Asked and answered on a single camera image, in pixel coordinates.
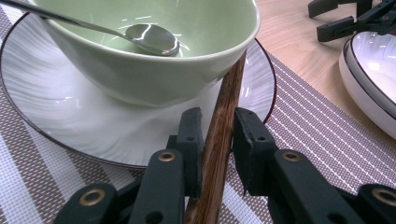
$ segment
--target metal spoon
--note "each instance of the metal spoon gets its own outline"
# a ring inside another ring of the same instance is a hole
[[[69,24],[84,27],[90,30],[116,35],[136,44],[141,49],[145,49],[157,55],[169,56],[177,53],[179,49],[177,38],[169,31],[163,29],[161,26],[153,24],[137,24],[130,26],[125,31],[125,34],[121,34],[102,26],[58,15],[40,7],[29,5],[23,2],[0,0],[0,3],[33,12],[48,19],[64,21]]]

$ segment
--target bowl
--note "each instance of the bowl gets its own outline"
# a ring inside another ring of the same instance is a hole
[[[344,45],[340,71],[361,110],[396,139],[396,36],[356,34]]]
[[[43,25],[65,56],[109,95],[136,105],[187,101],[222,79],[260,29],[254,0],[30,0],[45,9],[123,33],[137,23],[174,34],[180,51],[149,55],[122,38],[60,21]]]

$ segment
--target wooden tabletop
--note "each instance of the wooden tabletop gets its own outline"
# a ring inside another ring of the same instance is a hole
[[[266,50],[299,77],[396,150],[396,140],[365,116],[350,97],[341,79],[338,58],[351,36],[326,43],[317,41],[317,26],[347,16],[355,17],[356,4],[340,5],[333,11],[310,19],[309,2],[311,1],[256,0],[262,15],[262,26],[257,38]]]

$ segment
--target wooden stick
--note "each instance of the wooden stick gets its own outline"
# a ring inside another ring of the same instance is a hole
[[[200,199],[190,199],[186,223],[218,223],[224,182],[233,138],[233,112],[238,105],[246,53],[224,77],[210,121],[203,152],[203,185]]]

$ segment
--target woven placemat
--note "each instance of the woven placemat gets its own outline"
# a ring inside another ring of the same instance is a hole
[[[0,36],[22,15],[0,10]],[[335,186],[356,193],[365,183],[396,188],[396,150],[329,102],[270,54],[277,97],[267,128],[280,148],[303,152]],[[120,168],[71,153],[31,128],[0,90],[0,223],[51,223],[65,201],[96,182],[117,189],[142,170]],[[231,157],[221,223],[271,223],[265,197],[243,196]]]

